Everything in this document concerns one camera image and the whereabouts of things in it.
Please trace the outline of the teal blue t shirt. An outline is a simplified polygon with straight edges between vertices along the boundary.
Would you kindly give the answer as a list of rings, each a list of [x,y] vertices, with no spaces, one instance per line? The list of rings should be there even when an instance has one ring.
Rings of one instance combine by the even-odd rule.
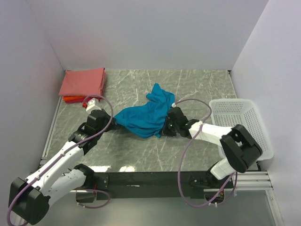
[[[155,83],[151,93],[146,95],[148,102],[121,110],[114,116],[116,123],[140,138],[161,137],[167,112],[175,102],[175,95],[163,90]]]

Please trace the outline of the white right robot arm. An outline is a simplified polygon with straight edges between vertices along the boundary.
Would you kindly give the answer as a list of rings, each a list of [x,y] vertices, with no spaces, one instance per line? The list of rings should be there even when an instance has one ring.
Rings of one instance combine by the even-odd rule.
[[[180,135],[188,138],[189,143],[202,140],[223,149],[225,157],[207,171],[206,182],[212,188],[217,188],[225,177],[235,172],[246,172],[263,154],[262,148],[243,125],[222,127],[207,124],[204,120],[188,120],[179,107],[168,111],[162,135]]]

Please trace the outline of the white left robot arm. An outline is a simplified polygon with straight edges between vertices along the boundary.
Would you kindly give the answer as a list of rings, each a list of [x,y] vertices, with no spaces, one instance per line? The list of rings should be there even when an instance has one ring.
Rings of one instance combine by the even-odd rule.
[[[78,164],[70,172],[67,169],[96,146],[102,134],[115,124],[112,114],[103,109],[92,110],[54,157],[27,178],[16,178],[10,186],[8,225],[37,224],[56,201],[72,190],[103,193],[90,167]]]

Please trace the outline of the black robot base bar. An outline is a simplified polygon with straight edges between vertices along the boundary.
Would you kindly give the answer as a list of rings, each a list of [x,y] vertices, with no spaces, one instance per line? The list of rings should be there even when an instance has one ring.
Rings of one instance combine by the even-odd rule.
[[[181,187],[185,196],[203,199],[205,189],[220,189],[226,179],[217,180],[206,171],[182,171]],[[179,197],[177,172],[102,172],[84,188],[107,192],[112,199]]]

